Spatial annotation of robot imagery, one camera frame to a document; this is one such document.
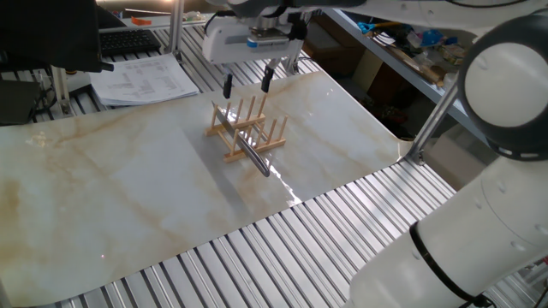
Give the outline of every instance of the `table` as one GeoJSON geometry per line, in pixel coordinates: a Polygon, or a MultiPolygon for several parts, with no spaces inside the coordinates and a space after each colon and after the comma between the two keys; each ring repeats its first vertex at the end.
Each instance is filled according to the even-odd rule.
{"type": "MultiPolygon", "coordinates": [[[[164,47],[168,29],[153,32],[164,47]]],[[[223,86],[222,73],[201,55],[203,36],[203,27],[183,28],[182,67],[201,92],[217,91],[223,86]]],[[[238,63],[235,84],[260,82],[265,65],[238,63]]],[[[303,74],[321,70],[310,61],[299,62],[299,68],[303,74]]],[[[31,72],[0,76],[33,79],[31,72]]],[[[274,79],[286,76],[278,68],[274,79]]],[[[75,116],[111,109],[92,93],[72,98],[71,108],[75,116]]],[[[54,106],[33,121],[62,117],[54,106]]],[[[401,161],[101,288],[40,308],[340,306],[361,266],[454,193],[428,165],[401,161]]],[[[487,293],[501,308],[532,306],[539,296],[517,273],[487,293]]]]}

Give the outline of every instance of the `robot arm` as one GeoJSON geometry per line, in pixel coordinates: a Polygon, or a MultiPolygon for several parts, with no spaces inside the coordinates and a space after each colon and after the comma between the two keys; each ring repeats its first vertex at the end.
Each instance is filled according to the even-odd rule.
{"type": "MultiPolygon", "coordinates": [[[[345,307],[488,307],[478,294],[548,254],[548,1],[505,2],[471,8],[453,1],[229,1],[240,16],[234,26],[254,25],[239,28],[244,38],[252,30],[267,33],[267,25],[284,33],[288,9],[280,5],[336,6],[430,27],[493,28],[468,52],[456,87],[468,116],[501,157],[366,264],[350,284],[345,307]]],[[[274,50],[260,43],[254,47],[263,50],[242,50],[242,60],[253,53],[286,56],[283,44],[291,44],[274,50]]]]}
{"type": "MultiPolygon", "coordinates": [[[[219,4],[218,0],[210,1],[219,4]]],[[[412,25],[483,34],[502,22],[530,15],[546,6],[546,0],[502,0],[502,4],[481,9],[474,7],[477,4],[470,6],[455,1],[228,0],[223,3],[232,10],[229,15],[225,13],[206,25],[203,54],[209,62],[225,65],[226,98],[230,95],[229,65],[232,62],[273,59],[263,79],[263,91],[268,92],[270,76],[281,59],[296,58],[301,51],[307,35],[302,16],[306,11],[339,8],[412,25]]]]}
{"type": "Polygon", "coordinates": [[[502,0],[485,6],[474,4],[474,1],[443,0],[229,0],[227,4],[239,17],[245,18],[269,15],[280,7],[334,8],[417,26],[474,30],[494,27],[516,17],[530,15],[539,9],[544,9],[546,1],[502,0]]]}

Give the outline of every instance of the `computer monitor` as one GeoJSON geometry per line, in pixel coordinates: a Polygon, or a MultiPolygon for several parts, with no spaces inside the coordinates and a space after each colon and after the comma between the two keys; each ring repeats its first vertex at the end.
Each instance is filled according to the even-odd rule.
{"type": "Polygon", "coordinates": [[[100,72],[95,0],[0,2],[0,69],[58,68],[100,72]]]}

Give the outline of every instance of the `keyboard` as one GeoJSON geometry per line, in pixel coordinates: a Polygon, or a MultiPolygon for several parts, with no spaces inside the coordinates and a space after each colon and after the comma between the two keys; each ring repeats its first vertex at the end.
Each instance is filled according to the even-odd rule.
{"type": "Polygon", "coordinates": [[[150,51],[160,48],[160,42],[158,42],[150,30],[100,33],[99,41],[103,56],[150,51]]]}

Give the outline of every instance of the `marble surface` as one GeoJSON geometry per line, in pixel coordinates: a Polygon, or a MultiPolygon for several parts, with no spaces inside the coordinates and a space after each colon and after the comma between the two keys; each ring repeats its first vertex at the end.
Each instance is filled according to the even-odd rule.
{"type": "MultiPolygon", "coordinates": [[[[233,94],[234,114],[259,85],[233,94]]],[[[12,305],[103,286],[386,167],[409,146],[323,72],[275,80],[266,127],[289,115],[287,142],[261,154],[265,178],[247,159],[224,163],[223,141],[204,136],[211,100],[224,102],[211,92],[0,127],[0,277],[12,305]]]]}

